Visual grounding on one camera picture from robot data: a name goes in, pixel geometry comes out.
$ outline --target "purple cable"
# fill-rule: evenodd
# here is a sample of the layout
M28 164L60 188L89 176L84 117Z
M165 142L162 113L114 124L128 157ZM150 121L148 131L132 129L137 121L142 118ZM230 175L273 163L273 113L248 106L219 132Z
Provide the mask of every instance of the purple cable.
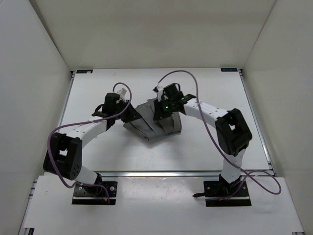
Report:
M114 85L114 87L113 87L113 91L114 91L114 88L115 88L117 85L119 85L119 84L125 86L125 87L128 89L129 94L130 94L129 102L127 103L126 107L125 107L120 113L115 114L115 115L110 116L110 117L101 118L101 119L98 119L98 120L83 121L83 122L71 123L71 124L66 124L66 125L62 125L62 126L56 127L56 128L54 128L54 129L50 132L50 134L49 134L49 136L48 136L48 140L47 140L48 155L49 155L51 164L52 164L52 166L53 166L53 168L54 168L56 174L59 176L60 180L61 180L62 183L65 185L65 187L67 187L67 188L73 188L76 184L80 184L80 185L87 186L87 187L101 187L101 188L106 192L106 195L107 195L107 198L108 198L108 204L110 204L109 193L108 193L108 190L107 190L103 185L82 184L82 183L80 183L80 182L75 182L75 183L72 184L72 185L68 185L68 184L65 182L65 180L63 179L63 177L62 177L62 175L61 175L61 173L60 173L60 171L59 171L59 169L58 169L57 165L55 164L55 161L54 161L54 159L53 159L53 157L52 157L52 151L51 151L51 144L50 144L50 142L51 142L52 135L53 135L56 131L58 131L58 130L60 130L60 129L62 129L62 128L69 127L69 126L86 125L86 124L90 124L90 123L98 123L98 122L101 122L101 121L104 121L104 120L108 120L108 119L111 119L111 118L118 117L118 116L120 116L121 114L123 114L123 113L127 110L127 108L129 107L129 105L131 104L133 95L132 95L132 91L131 91L131 89L129 88L129 86L127 86L125 83L122 83L122 82L116 83L116 84Z
M222 152L222 150L219 148L218 144L216 143L216 141L214 140L212 134L211 134L211 131L209 130L209 127L205 121L205 117L204 117L204 114L203 114L203 111L202 111L202 108L201 108L201 105L200 105L200 100L199 100L199 87L198 87L198 83L197 83L197 80L196 78L194 77L194 75L191 73L191 72L188 72L186 70L175 70L175 71L172 71L172 72L169 72L168 74L164 75L158 82L158 84L164 79L166 78L168 75L172 74L172 73L175 73L175 72L185 72L187 74L189 74L190 76L192 76L192 78L194 79L195 81L195 84L196 84L196 99L197 99L197 103L198 103L198 108L199 108L199 112L200 112L200 115L201 115L201 118L203 120L203 123L204 123L204 126L205 126L205 129L207 131L207 133L209 134L210 136L210 139L212 140L212 142L214 143L215 147L217 148L217 150L219 151L219 153L221 154L221 156L229 163L231 164L233 167L237 168L237 169L240 169L244 174L246 174L246 176L243 178L243 180L240 182L237 190L231 194L230 196L227 196L227 197L218 197L218 198L213 198L213 199L209 199L209 200L223 200L223 199L227 199L227 198L230 198L232 197L233 195L235 195L239 190L240 188L242 187L243 183L245 182L246 178L249 177L250 179L252 179L257 185L259 185L261 188L263 188L265 191L271 193L271 194L274 194L274 195L278 195L282 192L282 188L279 184L279 182L277 181L277 179L272 176L271 174L269 174L267 171L265 170L253 170L253 171L250 171L248 173L248 171L242 169L241 167L238 167L237 165L235 165L234 163L232 163L226 156L225 154ZM271 178L273 178L275 180L275 182L277 183L278 187L279 187L279 190L278 192L272 192L270 191L269 189L267 189L266 187L264 187L262 184L260 184L256 179L254 179L250 174L251 173L254 173L254 172L262 172L262 173L265 173L267 175L269 175Z

